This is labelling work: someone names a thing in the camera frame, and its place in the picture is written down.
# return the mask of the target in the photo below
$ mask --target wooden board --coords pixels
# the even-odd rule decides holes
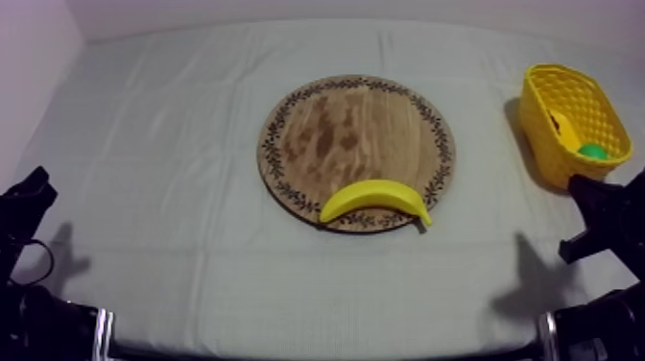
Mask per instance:
[[[325,78],[295,90],[275,106],[257,147],[260,175],[279,203],[317,227],[349,232],[395,229],[414,217],[370,208],[321,225],[321,208],[336,191],[367,179],[400,181],[430,210],[454,161],[439,112],[407,87],[369,76]]]

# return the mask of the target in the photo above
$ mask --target yellow banana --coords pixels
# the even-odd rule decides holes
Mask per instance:
[[[336,192],[321,211],[321,222],[328,223],[356,208],[380,206],[419,216],[432,225],[423,199],[409,186],[394,180],[361,180]]]

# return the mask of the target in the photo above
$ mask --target plastic basket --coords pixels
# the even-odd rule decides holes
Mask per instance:
[[[632,142],[600,86],[587,75],[558,64],[537,64],[525,74],[519,119],[547,182],[566,189],[581,174],[595,180],[632,156]],[[578,153],[601,146],[598,159]]]

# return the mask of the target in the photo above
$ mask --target table surface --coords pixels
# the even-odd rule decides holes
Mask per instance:
[[[235,24],[89,46],[60,85],[15,179],[42,164],[60,195],[38,236],[47,285],[117,314],[119,340],[287,358],[441,355],[534,336],[533,318],[625,287],[610,253],[576,266],[583,230],[515,132],[524,70],[594,77],[645,164],[645,62],[551,39],[385,20]],[[425,234],[315,230],[265,189],[255,146],[292,89],[340,74],[405,84],[442,113],[457,167]],[[25,252],[17,278],[41,255]]]

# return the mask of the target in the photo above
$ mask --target wood grain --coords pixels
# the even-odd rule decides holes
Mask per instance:
[[[418,191],[428,210],[447,189],[455,146],[439,112],[392,81],[341,76],[307,84],[280,101],[260,134],[260,175],[279,203],[317,227],[348,232],[395,229],[400,212],[355,210],[318,223],[324,203],[356,181],[388,179]]]

